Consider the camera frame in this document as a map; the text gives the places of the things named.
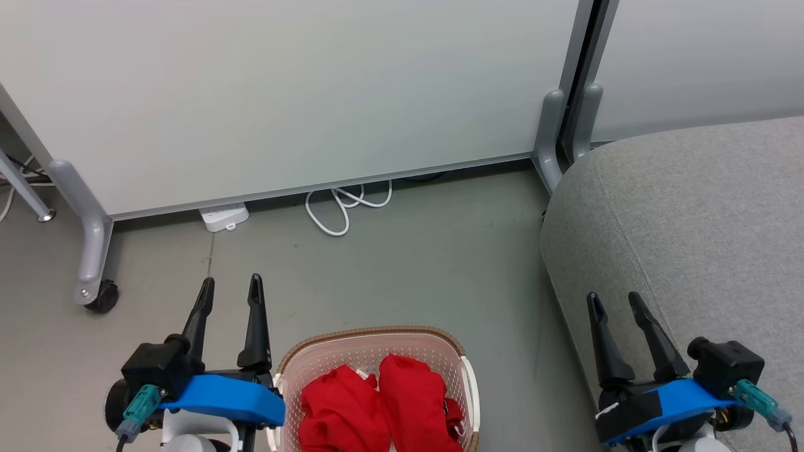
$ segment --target gray fabric sofa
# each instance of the gray fabric sofa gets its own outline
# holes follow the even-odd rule
[[[570,167],[548,206],[545,264],[595,399],[586,294],[649,380],[639,292],[682,352],[697,336],[765,358],[760,386],[804,436],[804,117],[676,130],[613,142]],[[735,451],[789,450],[756,417]]]

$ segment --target robotic arm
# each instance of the robotic arm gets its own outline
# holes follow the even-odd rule
[[[765,361],[737,341],[693,340],[687,354],[698,361],[690,368],[636,292],[628,296],[637,325],[645,334],[654,361],[654,380],[634,383],[634,370],[622,358],[608,327],[608,315],[594,292],[587,297],[589,322],[603,389],[595,416],[598,439],[630,452],[728,452],[715,431],[743,429],[759,413],[777,432],[786,431],[793,452],[798,445],[792,417],[756,383]]]
[[[106,424],[117,452],[148,429],[162,430],[165,452],[252,452],[256,431],[282,426],[285,402],[273,387],[268,318],[262,278],[252,275],[245,347],[237,369],[207,371],[204,331],[212,312],[215,280],[204,280],[181,335],[142,343],[123,365],[123,379],[109,390]],[[229,444],[205,438],[228,434]]]

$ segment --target blue plastic part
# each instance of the blue plastic part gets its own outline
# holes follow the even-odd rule
[[[781,432],[784,429],[784,424],[789,425],[793,422],[793,417],[790,416],[790,413],[779,408],[779,404],[773,397],[748,380],[737,382],[737,386],[734,388],[734,398],[742,401],[747,408],[764,417],[768,421],[768,425],[777,432]]]
[[[129,407],[123,412],[123,422],[114,431],[117,439],[125,435],[125,442],[134,442],[134,439],[140,434],[142,424],[145,423],[148,416],[156,411],[161,401],[159,388],[152,384],[144,384],[134,396]]]
[[[175,402],[163,409],[226,417],[233,421],[279,427],[285,424],[285,401],[265,386],[219,375],[197,375]]]
[[[662,425],[683,421],[715,408],[742,405],[739,401],[716,399],[692,379],[671,381],[649,392],[658,392],[659,402],[662,404],[662,416],[654,417],[604,444],[621,444],[626,438],[648,434]]]

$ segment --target whiteboard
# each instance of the whiteboard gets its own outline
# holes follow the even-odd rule
[[[0,83],[110,215],[530,152],[565,0],[4,0]]]
[[[592,141],[804,114],[804,2],[620,0]]]

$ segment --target laundry basket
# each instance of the laundry basket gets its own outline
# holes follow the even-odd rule
[[[348,364],[353,369],[378,374],[379,362],[389,353],[408,356],[438,372],[464,413],[464,452],[478,449],[480,440],[480,397],[472,364],[454,337],[430,327],[384,327],[342,331],[316,336],[293,347],[279,364],[274,385],[285,398],[285,426],[266,429],[269,445],[280,452],[301,452],[298,426],[304,418],[302,389],[311,381]]]

